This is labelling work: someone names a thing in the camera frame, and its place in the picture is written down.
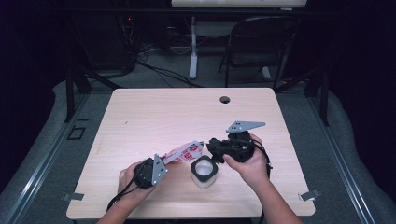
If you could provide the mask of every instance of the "hand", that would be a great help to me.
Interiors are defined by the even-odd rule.
[[[262,141],[252,133],[250,137],[256,141]],[[238,162],[227,154],[224,154],[223,159],[231,168],[241,175],[242,179],[247,182],[253,190],[270,183],[267,175],[265,157],[258,148],[255,148],[253,156],[245,162]]]
[[[134,177],[134,168],[140,163],[142,163],[142,161],[135,162],[127,169],[120,172],[118,193],[125,189],[129,182],[132,180],[132,178]],[[126,206],[126,208],[131,209],[132,212],[132,210],[134,210],[139,204],[141,204],[150,195],[150,193],[154,191],[154,189],[155,187],[151,187],[149,189],[136,188],[136,183],[134,182],[127,190],[125,190],[125,192],[128,192],[130,190],[133,191],[122,196],[117,203],[122,203],[124,206]]]

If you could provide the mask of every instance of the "wooden table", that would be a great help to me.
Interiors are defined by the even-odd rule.
[[[219,98],[227,96],[230,103]],[[160,155],[192,140],[227,139],[236,120],[264,121],[251,130],[263,142],[274,169],[271,180],[298,216],[315,212],[293,144],[271,89],[134,89],[116,90],[108,104],[72,201],[71,219],[100,218],[116,195],[120,170],[135,161]],[[204,153],[210,155],[204,147]],[[130,218],[259,217],[253,190],[226,163],[208,189],[191,179],[189,162],[169,163],[168,175]]]

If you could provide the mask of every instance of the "black office chair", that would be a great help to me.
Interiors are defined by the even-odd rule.
[[[292,17],[250,17],[232,29],[218,73],[226,60],[225,87],[228,87],[231,67],[277,66],[274,88],[286,46],[291,43],[298,22]]]

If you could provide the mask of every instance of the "table leg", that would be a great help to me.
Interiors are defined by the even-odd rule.
[[[195,32],[195,17],[191,17],[191,63],[190,79],[197,78],[198,54],[197,54],[197,36]]]

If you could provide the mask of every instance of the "cord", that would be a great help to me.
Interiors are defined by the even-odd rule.
[[[266,163],[267,163],[266,164],[266,166],[267,166],[267,175],[268,175],[268,178],[270,178],[271,169],[273,168],[271,166],[270,158],[268,157],[268,154],[265,151],[264,146],[262,145],[261,142],[257,141],[256,139],[252,139],[252,141],[254,142],[254,146],[257,147],[264,154],[264,157],[265,157]],[[260,220],[259,220],[258,224],[262,224],[262,222],[264,221],[264,218],[265,218],[265,214],[264,214],[264,210],[262,209],[262,214],[260,215]]]
[[[150,70],[152,70],[152,71],[154,71],[154,72],[156,72],[156,73],[163,79],[163,81],[164,81],[168,86],[170,86],[171,88],[173,88],[173,86],[172,86],[171,84],[169,84],[169,83],[163,78],[163,76],[170,77],[170,78],[173,78],[173,79],[178,80],[178,81],[180,81],[180,82],[186,83],[186,84],[188,84],[188,85],[190,86],[190,88],[192,88],[192,87],[199,87],[199,88],[202,88],[202,87],[203,87],[203,86],[201,86],[201,85],[194,84],[194,83],[190,82],[186,77],[182,76],[182,75],[179,74],[179,73],[176,73],[176,72],[173,72],[173,71],[169,71],[169,70],[166,70],[166,69],[163,69],[163,68],[159,68],[159,67],[154,67],[154,66],[151,66],[151,65],[149,65],[149,64],[146,64],[146,63],[143,63],[143,62],[139,62],[139,61],[138,61],[137,63],[140,64],[140,65],[142,65],[142,66],[144,66],[144,67],[147,67],[148,69],[150,69]]]
[[[142,168],[145,166],[145,162],[139,167],[139,169],[137,170],[138,173],[140,173],[140,171],[142,170]],[[125,192],[129,187],[131,187],[132,183],[134,183],[134,177],[131,179],[131,181],[128,183],[128,185],[120,192],[118,193],[111,201],[110,203],[108,203],[107,206],[107,211],[111,208],[111,206],[113,206],[114,203],[116,203],[122,196],[124,196],[125,194],[129,194],[132,191],[136,190],[137,188],[139,188],[139,186],[136,186],[136,188],[129,190],[128,192]]]

